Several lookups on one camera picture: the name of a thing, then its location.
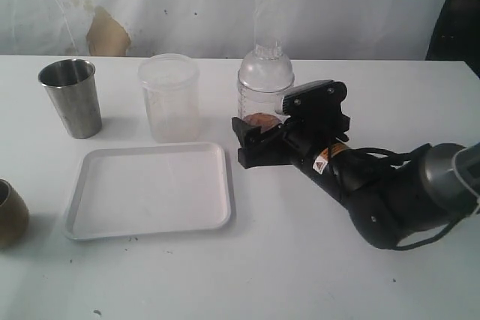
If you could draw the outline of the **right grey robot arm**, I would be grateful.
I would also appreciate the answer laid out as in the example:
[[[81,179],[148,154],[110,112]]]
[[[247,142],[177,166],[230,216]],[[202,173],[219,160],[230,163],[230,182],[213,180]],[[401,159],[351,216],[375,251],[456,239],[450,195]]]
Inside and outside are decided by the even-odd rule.
[[[350,148],[345,115],[290,117],[264,130],[232,119],[246,169],[292,165],[349,214],[373,247],[432,244],[479,213],[479,147],[422,145],[408,153]]]

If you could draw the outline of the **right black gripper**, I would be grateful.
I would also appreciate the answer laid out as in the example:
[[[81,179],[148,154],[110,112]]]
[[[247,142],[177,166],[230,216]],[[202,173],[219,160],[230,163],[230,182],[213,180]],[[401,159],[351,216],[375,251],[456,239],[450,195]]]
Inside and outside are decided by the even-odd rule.
[[[318,185],[351,184],[350,118],[289,117],[262,132],[243,118],[231,119],[240,144],[237,158],[246,169],[292,165]]]

